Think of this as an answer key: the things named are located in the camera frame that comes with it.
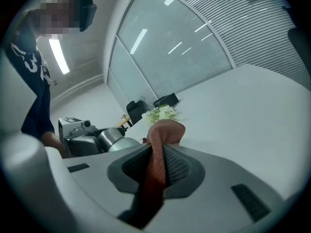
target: dark navy shirt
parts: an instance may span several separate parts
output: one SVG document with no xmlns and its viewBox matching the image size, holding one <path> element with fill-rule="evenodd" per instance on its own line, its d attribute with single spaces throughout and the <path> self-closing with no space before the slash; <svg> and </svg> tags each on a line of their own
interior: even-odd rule
<svg viewBox="0 0 311 233">
<path fill-rule="evenodd" d="M 21 131 L 40 139 L 45 132 L 54 132 L 50 120 L 51 79 L 47 64 L 27 23 L 23 23 L 7 42 L 5 51 L 12 65 L 37 96 Z"/>
</svg>

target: hand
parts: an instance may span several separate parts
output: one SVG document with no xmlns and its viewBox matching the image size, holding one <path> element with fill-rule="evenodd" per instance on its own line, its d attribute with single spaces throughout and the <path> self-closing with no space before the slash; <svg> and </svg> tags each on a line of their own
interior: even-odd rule
<svg viewBox="0 0 311 233">
<path fill-rule="evenodd" d="M 67 152 L 64 145 L 60 141 L 59 137 L 53 132 L 45 132 L 41 137 L 41 141 L 44 146 L 57 149 L 63 159 L 67 158 Z"/>
</svg>

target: white wall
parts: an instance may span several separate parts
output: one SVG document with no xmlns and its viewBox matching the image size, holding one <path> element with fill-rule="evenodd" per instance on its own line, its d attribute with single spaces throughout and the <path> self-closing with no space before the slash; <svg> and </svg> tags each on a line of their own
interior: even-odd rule
<svg viewBox="0 0 311 233">
<path fill-rule="evenodd" d="M 119 24 L 121 23 L 123 14 L 125 13 L 130 1 L 131 0 L 118 0 L 112 12 L 112 16 L 110 18 L 106 36 L 103 42 L 103 51 L 102 51 L 103 54 L 102 56 L 100 56 L 105 83 L 107 83 L 109 60 L 110 60 L 110 55 L 111 55 L 114 39 L 115 39 L 117 30 L 118 30 Z"/>
<path fill-rule="evenodd" d="M 86 89 L 61 101 L 51 110 L 51 121 L 58 135 L 58 119 L 75 117 L 90 120 L 97 128 L 114 127 L 121 121 L 123 110 L 106 84 Z"/>
</svg>

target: person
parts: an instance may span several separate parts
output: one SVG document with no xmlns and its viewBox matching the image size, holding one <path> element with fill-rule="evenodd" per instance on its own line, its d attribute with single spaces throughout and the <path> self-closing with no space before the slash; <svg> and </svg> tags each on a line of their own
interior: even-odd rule
<svg viewBox="0 0 311 233">
<path fill-rule="evenodd" d="M 66 150 L 50 120 L 53 81 L 37 41 L 40 37 L 69 33 L 70 29 L 84 31 L 92 23 L 96 8 L 93 0 L 45 0 L 22 15 L 12 36 L 5 41 L 8 59 L 36 94 L 21 131 L 41 140 L 46 147 L 57 149 L 63 158 Z"/>
</svg>

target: black chair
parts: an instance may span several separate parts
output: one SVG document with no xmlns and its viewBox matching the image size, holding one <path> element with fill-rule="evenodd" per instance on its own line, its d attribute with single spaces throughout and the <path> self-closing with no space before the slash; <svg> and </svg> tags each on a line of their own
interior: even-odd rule
<svg viewBox="0 0 311 233">
<path fill-rule="evenodd" d="M 134 101 L 131 101 L 126 106 L 126 110 L 127 110 L 128 115 L 131 118 L 133 125 L 142 119 L 141 117 L 142 114 L 147 112 L 144 102 L 141 100 L 139 100 L 137 103 L 135 103 Z"/>
</svg>

